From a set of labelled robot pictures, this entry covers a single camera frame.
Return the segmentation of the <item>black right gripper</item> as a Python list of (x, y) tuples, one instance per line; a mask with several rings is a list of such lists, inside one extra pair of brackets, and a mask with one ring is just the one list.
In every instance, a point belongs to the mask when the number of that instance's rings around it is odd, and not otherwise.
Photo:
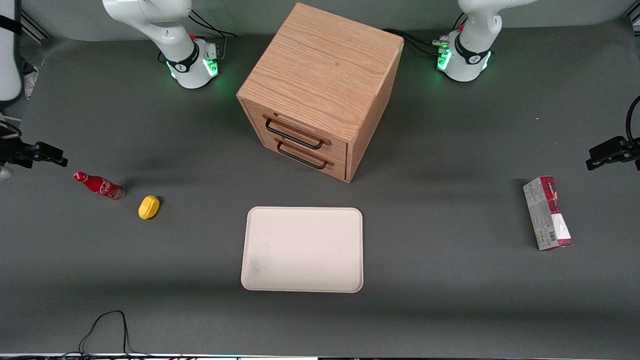
[(23, 161), (16, 159), (16, 153), (20, 150), (23, 150), (23, 142), (19, 136), (0, 137), (0, 165), (33, 167), (36, 162), (51, 163), (60, 167), (68, 165), (68, 159), (63, 157), (64, 151), (44, 142), (25, 144)]

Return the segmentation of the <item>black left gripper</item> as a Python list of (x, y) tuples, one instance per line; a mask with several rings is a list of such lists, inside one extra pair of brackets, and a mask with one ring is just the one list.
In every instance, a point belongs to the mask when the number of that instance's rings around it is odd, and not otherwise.
[(590, 158), (586, 160), (588, 171), (593, 171), (606, 164), (617, 162), (634, 162), (635, 168), (640, 171), (640, 142), (638, 137), (625, 139), (623, 136), (615, 136), (589, 150)]

